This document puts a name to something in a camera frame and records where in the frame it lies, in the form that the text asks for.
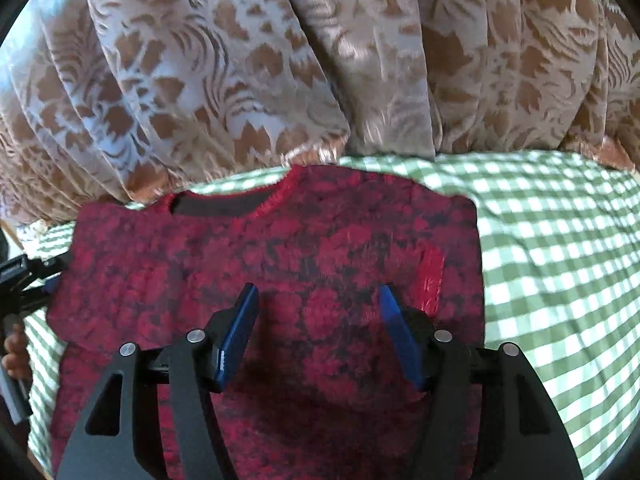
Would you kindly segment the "person's left hand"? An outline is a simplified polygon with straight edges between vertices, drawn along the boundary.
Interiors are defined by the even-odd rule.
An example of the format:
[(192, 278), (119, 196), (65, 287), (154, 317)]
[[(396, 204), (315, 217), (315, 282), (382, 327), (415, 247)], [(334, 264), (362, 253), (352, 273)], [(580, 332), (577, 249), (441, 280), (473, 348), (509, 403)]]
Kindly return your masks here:
[(11, 378), (30, 382), (32, 380), (32, 369), (29, 364), (28, 339), (24, 326), (14, 324), (12, 333), (6, 336), (3, 345), (4, 350), (6, 350), (6, 355), (2, 358), (3, 368)]

